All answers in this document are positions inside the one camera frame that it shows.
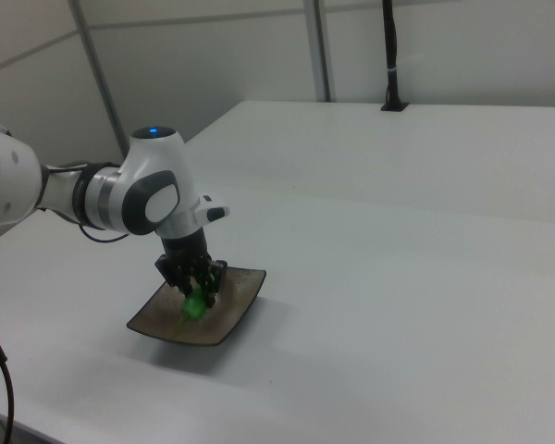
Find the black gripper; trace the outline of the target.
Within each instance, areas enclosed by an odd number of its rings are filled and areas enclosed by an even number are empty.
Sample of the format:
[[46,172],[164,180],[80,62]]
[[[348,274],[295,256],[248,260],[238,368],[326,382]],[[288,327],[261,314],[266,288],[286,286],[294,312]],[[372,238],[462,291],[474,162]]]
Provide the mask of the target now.
[[165,254],[154,265],[168,286],[177,288],[185,297],[190,296],[191,277],[184,273],[187,273],[187,269],[193,269],[195,288],[201,293],[205,306],[212,308],[228,270],[228,263],[210,258],[204,230],[199,228],[182,238],[162,239],[162,245]]

